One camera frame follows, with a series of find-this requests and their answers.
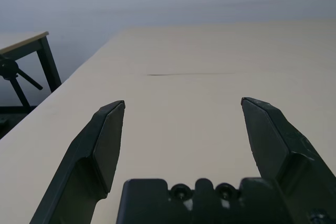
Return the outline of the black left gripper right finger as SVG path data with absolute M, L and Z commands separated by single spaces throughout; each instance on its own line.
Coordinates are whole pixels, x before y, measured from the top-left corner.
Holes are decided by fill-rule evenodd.
M 270 103 L 241 100 L 262 178 L 273 179 L 295 223 L 335 223 L 335 176 L 309 140 Z

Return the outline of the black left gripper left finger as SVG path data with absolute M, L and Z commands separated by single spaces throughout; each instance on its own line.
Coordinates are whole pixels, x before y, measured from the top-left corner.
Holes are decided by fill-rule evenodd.
M 125 102 L 101 107 L 70 143 L 31 223 L 91 223 L 111 191 L 121 147 Z

